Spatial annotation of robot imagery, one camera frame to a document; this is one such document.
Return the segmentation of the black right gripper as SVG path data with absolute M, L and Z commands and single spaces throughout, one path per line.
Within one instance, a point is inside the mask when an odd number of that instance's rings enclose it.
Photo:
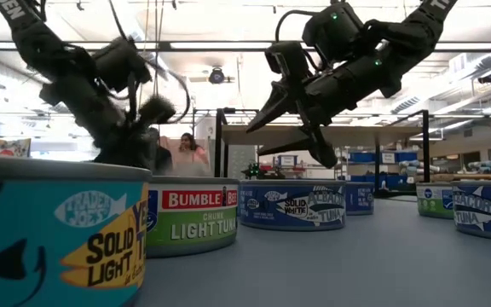
M 384 49 L 346 61 L 307 79 L 303 93 L 298 84 L 272 82 L 271 86 L 268 100 L 248 124 L 247 132 L 259 130 L 284 113 L 299 114 L 299 102 L 303 124 L 314 127 L 329 125 L 334 115 L 355 109 L 358 101 L 377 90 L 389 98 L 401 90 L 401 55 L 393 49 Z M 263 145 L 257 154 L 290 151 L 308 151 L 327 169 L 338 162 L 333 145 L 325 139 L 320 127 L 299 127 L 280 140 Z

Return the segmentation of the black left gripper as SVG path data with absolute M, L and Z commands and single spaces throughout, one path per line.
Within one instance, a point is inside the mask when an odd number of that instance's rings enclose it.
M 39 97 L 51 105 L 62 102 L 94 143 L 121 143 L 103 148 L 94 158 L 96 163 L 150 168 L 151 146 L 143 141 L 143 130 L 134 126 L 136 88 L 137 82 L 131 79 L 126 96 L 128 112 L 112 102 L 113 94 L 104 84 L 92 84 L 87 78 L 59 78 L 44 84 Z

